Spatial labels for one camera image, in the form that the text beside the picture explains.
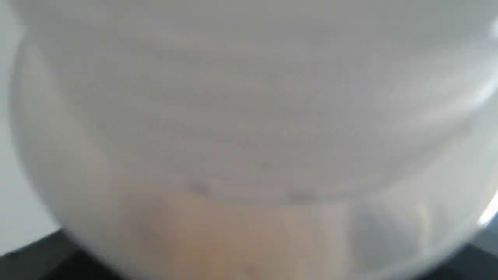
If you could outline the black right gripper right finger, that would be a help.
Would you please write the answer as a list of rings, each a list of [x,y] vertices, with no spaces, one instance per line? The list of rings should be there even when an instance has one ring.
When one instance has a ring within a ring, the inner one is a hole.
[[[419,280],[497,280],[497,243],[471,244]]]

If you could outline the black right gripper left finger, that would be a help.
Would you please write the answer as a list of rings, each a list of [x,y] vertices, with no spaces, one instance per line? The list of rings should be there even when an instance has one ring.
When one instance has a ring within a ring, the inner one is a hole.
[[[121,280],[73,243],[64,231],[11,250],[0,258],[2,280]]]

